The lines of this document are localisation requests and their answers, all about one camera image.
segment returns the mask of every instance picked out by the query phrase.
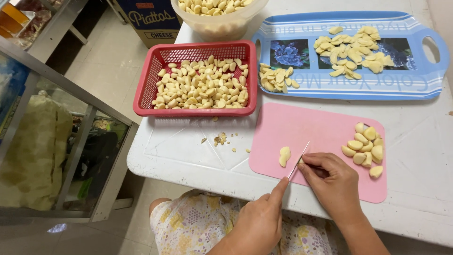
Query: knee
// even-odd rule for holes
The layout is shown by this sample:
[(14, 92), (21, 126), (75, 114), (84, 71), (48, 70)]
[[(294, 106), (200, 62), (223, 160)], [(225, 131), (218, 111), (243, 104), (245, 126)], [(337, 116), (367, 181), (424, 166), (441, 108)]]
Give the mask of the knee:
[(161, 197), (161, 198), (158, 198), (158, 199), (152, 201), (151, 204), (149, 205), (149, 216), (151, 217), (151, 212), (154, 210), (154, 208), (156, 208), (156, 206), (158, 206), (159, 204), (161, 204), (163, 202), (167, 202), (167, 201), (171, 201), (171, 199), (166, 198), (166, 197)]

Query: pink cutting board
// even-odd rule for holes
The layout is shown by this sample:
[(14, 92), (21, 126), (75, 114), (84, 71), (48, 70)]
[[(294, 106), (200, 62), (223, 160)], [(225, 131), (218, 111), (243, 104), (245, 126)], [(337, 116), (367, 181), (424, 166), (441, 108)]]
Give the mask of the pink cutting board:
[[(249, 166), (260, 174), (281, 179), (288, 176), (302, 154), (332, 152), (359, 173), (359, 197), (361, 200), (380, 203), (387, 197), (386, 156), (382, 160), (384, 171), (378, 179), (372, 179), (369, 168), (356, 165), (352, 157), (345, 156), (341, 145), (354, 140), (355, 125), (363, 122), (373, 126), (385, 142), (384, 127), (376, 120), (357, 116), (330, 113), (277, 103), (261, 107), (251, 147)], [(280, 149), (289, 146), (291, 158), (286, 167), (279, 164)], [(291, 181), (309, 186), (302, 173), (296, 169)]]

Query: hand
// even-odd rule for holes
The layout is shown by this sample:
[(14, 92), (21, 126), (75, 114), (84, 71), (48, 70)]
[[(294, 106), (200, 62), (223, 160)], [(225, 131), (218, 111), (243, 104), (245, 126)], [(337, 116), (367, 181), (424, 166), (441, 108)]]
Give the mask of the hand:
[[(359, 202), (359, 175), (354, 169), (332, 153), (310, 153), (302, 159), (305, 164), (297, 167), (337, 225), (355, 224), (364, 219)], [(322, 176), (323, 171), (316, 167), (324, 168), (328, 175)]]
[(227, 235), (231, 254), (266, 255), (281, 239), (282, 198), (289, 180), (284, 177), (269, 194), (251, 201), (239, 212), (237, 223)]

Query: tile floor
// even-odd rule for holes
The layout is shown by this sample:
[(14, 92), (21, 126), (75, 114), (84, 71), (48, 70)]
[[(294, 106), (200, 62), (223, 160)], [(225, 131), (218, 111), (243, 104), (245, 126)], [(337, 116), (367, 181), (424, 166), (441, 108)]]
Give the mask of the tile floor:
[[(131, 104), (147, 48), (135, 31), (123, 26), (110, 9), (88, 37), (66, 77), (137, 123)], [(177, 198), (190, 188), (126, 175), (122, 190), (135, 198), (131, 208), (113, 210), (106, 221), (60, 225), (0, 226), (1, 254), (156, 255), (148, 207), (156, 198)], [(392, 254), (453, 254), (453, 249), (379, 233)]]

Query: red plastic basket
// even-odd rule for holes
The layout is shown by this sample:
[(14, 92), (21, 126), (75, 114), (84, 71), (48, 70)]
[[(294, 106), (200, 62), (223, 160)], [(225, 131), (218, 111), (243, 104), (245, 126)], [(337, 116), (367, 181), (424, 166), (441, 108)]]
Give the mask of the red plastic basket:
[[(247, 91), (249, 100), (246, 107), (241, 109), (154, 109), (151, 101), (156, 99), (156, 83), (162, 78), (157, 73), (166, 69), (171, 73), (169, 63), (175, 63), (178, 68), (183, 60), (200, 61), (214, 55), (216, 59), (240, 59), (242, 64), (248, 64)], [(238, 78), (241, 70), (236, 68), (234, 77)], [(256, 108), (257, 70), (256, 49), (249, 40), (238, 40), (215, 43), (196, 44), (159, 44), (149, 49), (143, 65), (140, 81), (135, 92), (133, 109), (140, 116), (247, 116)]]

